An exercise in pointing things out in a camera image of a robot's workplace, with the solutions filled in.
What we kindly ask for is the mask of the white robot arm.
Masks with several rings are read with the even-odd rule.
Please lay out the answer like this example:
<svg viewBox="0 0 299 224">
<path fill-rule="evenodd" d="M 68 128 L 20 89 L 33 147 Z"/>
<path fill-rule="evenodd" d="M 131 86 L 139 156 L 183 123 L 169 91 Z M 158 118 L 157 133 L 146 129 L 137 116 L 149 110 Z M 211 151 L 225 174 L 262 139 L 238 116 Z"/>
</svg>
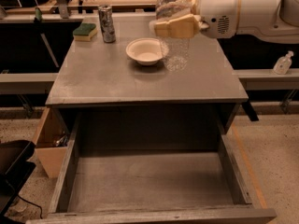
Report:
<svg viewBox="0 0 299 224">
<path fill-rule="evenodd" d="M 150 30 L 159 37 L 253 35 L 266 42 L 299 42 L 298 0 L 174 0 L 156 8 Z"/>
</svg>

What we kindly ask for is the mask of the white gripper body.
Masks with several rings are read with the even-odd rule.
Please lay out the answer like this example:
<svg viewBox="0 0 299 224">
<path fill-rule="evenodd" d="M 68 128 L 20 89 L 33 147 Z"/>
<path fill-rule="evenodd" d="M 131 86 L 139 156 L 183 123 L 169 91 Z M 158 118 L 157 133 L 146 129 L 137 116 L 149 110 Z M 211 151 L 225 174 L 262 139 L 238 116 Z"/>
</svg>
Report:
<svg viewBox="0 0 299 224">
<path fill-rule="evenodd" d="M 240 0 L 200 0 L 199 15 L 206 28 L 201 33 L 210 38 L 231 38 L 239 19 Z"/>
</svg>

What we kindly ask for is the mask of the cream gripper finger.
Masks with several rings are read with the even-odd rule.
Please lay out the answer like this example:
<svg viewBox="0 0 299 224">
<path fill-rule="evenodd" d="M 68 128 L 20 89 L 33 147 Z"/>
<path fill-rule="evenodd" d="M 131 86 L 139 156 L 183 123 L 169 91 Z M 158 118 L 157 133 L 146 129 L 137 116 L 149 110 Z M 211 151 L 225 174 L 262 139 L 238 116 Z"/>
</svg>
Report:
<svg viewBox="0 0 299 224">
<path fill-rule="evenodd" d="M 161 0 L 156 5 L 156 18 L 165 19 L 195 14 L 199 0 Z"/>
<path fill-rule="evenodd" d="M 170 20 L 155 20 L 149 23 L 149 29 L 163 38 L 193 38 L 199 33 L 201 17 L 187 14 Z"/>
</svg>

